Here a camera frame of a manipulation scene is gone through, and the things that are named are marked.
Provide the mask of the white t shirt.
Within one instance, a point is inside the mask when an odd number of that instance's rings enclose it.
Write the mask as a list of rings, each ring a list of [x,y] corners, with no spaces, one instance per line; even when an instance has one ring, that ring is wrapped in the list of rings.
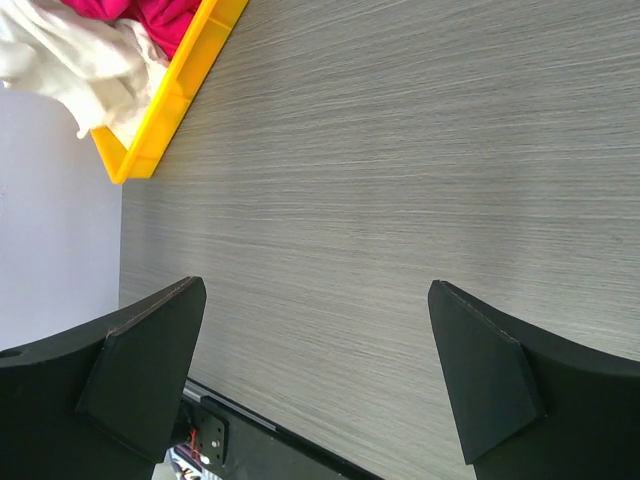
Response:
[[[79,137],[107,127],[133,143],[169,60],[135,20],[80,16],[60,1],[1,4],[1,82],[63,104]]]

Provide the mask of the yellow plastic bin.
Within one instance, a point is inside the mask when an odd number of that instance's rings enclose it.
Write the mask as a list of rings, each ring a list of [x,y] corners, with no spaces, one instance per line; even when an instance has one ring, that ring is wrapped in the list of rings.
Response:
[[[91,132],[112,183],[152,177],[247,4],[200,3],[128,148],[107,127]]]

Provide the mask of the magenta t shirt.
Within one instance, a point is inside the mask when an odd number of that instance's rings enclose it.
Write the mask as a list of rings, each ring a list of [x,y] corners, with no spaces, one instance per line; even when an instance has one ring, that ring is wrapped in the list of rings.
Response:
[[[141,23],[151,39],[172,59],[200,4],[200,0],[127,1],[123,16]]]

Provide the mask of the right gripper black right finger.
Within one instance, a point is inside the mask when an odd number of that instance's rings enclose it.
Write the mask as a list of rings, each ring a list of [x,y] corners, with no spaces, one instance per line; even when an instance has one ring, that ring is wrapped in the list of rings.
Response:
[[[428,308],[466,464],[479,479],[636,479],[639,364],[432,282]]]

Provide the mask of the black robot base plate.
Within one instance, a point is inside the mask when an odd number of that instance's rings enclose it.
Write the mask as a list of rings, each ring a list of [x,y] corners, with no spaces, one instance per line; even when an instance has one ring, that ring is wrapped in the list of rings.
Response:
[[[180,479],[376,479],[365,468],[189,379],[168,451]]]

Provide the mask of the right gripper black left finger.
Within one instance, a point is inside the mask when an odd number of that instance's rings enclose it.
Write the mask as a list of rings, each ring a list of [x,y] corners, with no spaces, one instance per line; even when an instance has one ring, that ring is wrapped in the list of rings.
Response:
[[[164,459],[202,324],[186,277],[1,354],[4,479],[149,479]]]

